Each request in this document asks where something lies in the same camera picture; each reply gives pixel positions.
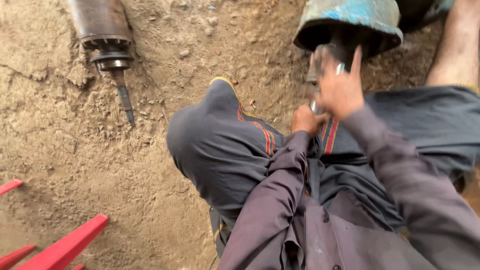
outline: hand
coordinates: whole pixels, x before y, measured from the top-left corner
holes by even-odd
[[[320,93],[315,93],[315,102],[324,111],[343,120],[365,105],[361,89],[361,47],[353,55],[350,73],[336,74],[340,64],[328,48],[318,48],[310,58],[313,73],[317,75]]]
[[[320,133],[322,125],[329,119],[330,115],[327,113],[315,115],[308,105],[303,104],[293,113],[291,131],[294,133],[304,130],[313,138]]]

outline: dirt ground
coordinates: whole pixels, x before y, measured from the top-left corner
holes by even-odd
[[[207,269],[208,206],[169,156],[168,120],[215,76],[236,79],[246,109],[285,134],[305,102],[308,56],[291,44],[305,0],[123,3],[134,129],[79,46],[66,0],[0,1],[0,184],[24,181],[0,198],[0,256],[26,244],[35,255],[104,213],[110,224],[72,265]],[[431,25],[366,60],[365,91],[421,85],[440,32]]]

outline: person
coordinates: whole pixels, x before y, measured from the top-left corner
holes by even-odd
[[[224,78],[178,111],[168,148],[212,207],[218,269],[479,269],[480,221],[452,185],[480,153],[478,10],[455,2],[423,87],[364,97],[360,48],[344,74],[316,51],[332,118],[302,105],[286,139]]]

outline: sleeve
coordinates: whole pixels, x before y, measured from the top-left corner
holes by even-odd
[[[271,239],[290,226],[302,195],[309,140],[308,132],[295,132],[273,155],[268,177],[248,196],[218,269],[246,268]]]
[[[343,121],[410,232],[409,241],[438,269],[480,266],[480,222],[447,176],[365,107]]]

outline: dark gray shirt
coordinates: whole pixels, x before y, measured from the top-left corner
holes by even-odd
[[[368,107],[343,121],[404,218],[381,229],[349,191],[329,210],[303,193],[309,134],[292,134],[248,196],[218,269],[480,269],[480,222],[448,177]]]

